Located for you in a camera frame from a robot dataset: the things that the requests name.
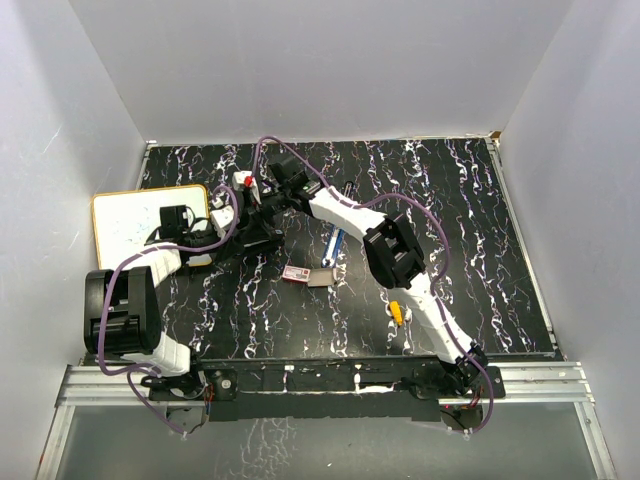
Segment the red staple box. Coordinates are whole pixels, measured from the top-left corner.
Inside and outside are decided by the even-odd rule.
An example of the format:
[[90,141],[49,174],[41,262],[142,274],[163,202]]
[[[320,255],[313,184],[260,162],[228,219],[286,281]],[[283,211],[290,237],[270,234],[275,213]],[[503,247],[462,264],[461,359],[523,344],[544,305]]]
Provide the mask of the red staple box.
[[310,275],[310,269],[286,265],[282,272],[282,279],[290,282],[308,283]]

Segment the grey staple box tray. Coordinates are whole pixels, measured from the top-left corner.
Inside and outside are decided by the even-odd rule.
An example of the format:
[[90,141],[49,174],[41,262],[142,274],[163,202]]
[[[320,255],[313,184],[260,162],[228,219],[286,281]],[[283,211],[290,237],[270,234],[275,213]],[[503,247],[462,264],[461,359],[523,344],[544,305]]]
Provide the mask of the grey staple box tray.
[[337,282],[335,268],[313,269],[309,273],[307,285],[309,288],[329,287]]

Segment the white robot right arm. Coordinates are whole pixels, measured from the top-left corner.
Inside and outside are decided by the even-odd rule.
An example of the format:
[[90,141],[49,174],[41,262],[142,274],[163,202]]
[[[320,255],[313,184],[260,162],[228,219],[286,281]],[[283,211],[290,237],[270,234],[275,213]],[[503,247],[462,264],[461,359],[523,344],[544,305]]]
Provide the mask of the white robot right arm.
[[423,249],[404,213],[383,214],[357,204],[336,188],[311,179],[291,156],[269,166],[276,182],[239,171],[232,185],[240,214],[232,245],[239,252],[266,252],[284,244],[274,217],[288,209],[325,221],[358,240],[376,282],[409,307],[428,333],[443,369],[446,389],[466,397],[478,389],[488,360],[435,294]]

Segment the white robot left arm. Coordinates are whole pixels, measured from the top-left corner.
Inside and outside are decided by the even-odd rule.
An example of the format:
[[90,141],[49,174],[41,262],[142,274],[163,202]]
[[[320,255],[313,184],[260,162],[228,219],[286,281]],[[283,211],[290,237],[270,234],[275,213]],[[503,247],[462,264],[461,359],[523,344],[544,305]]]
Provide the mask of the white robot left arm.
[[107,376],[141,373],[152,388],[194,399],[206,374],[191,349],[162,327],[156,288],[193,256],[230,241],[239,208],[222,207],[209,217],[188,214],[185,205],[162,207],[160,225],[141,251],[115,269],[94,270],[85,279],[84,343]]

